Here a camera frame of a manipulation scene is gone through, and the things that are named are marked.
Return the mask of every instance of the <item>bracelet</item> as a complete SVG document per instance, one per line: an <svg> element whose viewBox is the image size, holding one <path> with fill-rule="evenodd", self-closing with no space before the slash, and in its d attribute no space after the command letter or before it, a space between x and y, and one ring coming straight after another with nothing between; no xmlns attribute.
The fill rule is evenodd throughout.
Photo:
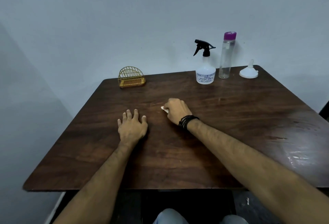
<svg viewBox="0 0 329 224"><path fill-rule="evenodd" d="M183 117L183 118L181 119L181 121L179 121L178 126L179 126L179 127L182 127L184 130L187 130L187 124L188 124L192 119L199 119L199 118L196 117L196 116L193 116L193 115L187 115L187 116Z"/></svg>

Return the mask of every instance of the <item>table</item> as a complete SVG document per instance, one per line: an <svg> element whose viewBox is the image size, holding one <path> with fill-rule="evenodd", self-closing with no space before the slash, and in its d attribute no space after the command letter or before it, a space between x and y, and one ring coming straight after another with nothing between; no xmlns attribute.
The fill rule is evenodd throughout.
<svg viewBox="0 0 329 224"><path fill-rule="evenodd" d="M255 79L240 77L242 68L233 67L225 80L216 75L210 85L198 84L195 71L147 75L145 86L135 88L102 81L23 188L81 189L117 147L117 119L135 108L147 116L148 132L130 156L121 189L241 188L200 141L168 120L160 107L169 97L312 185L329 187L329 123L260 66Z"/></svg>

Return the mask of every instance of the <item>yellow wire holder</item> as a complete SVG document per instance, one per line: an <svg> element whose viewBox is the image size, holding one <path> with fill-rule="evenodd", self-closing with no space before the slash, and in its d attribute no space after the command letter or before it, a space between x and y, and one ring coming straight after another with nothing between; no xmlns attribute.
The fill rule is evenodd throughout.
<svg viewBox="0 0 329 224"><path fill-rule="evenodd" d="M133 66L126 66L119 72L119 86L121 88L129 86L141 86L146 83L146 79L141 70Z"/></svg>

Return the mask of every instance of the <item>person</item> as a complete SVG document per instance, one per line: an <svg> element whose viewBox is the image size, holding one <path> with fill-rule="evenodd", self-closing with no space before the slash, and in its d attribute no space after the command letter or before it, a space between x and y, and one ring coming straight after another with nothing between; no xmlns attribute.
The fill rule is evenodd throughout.
<svg viewBox="0 0 329 224"><path fill-rule="evenodd" d="M174 124L192 115L179 99L165 104ZM76 194L55 220L55 224L109 223L129 155L147 131L146 116L138 120L127 110L118 119L120 143L90 181ZM229 172L278 218L287 224L329 223L329 198L296 173L237 139L216 130L197 118L187 123L197 137ZM175 210L166 209L154 222L186 224ZM226 216L223 223L247 223L238 216Z"/></svg>

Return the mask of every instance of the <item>clear plastic bottle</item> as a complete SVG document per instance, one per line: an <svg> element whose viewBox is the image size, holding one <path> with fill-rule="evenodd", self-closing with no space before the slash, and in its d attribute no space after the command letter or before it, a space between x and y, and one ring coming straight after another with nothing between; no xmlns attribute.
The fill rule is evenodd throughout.
<svg viewBox="0 0 329 224"><path fill-rule="evenodd" d="M220 57L220 71L218 76L221 79L227 79L230 76L232 53L235 46L236 32L226 32Z"/></svg>

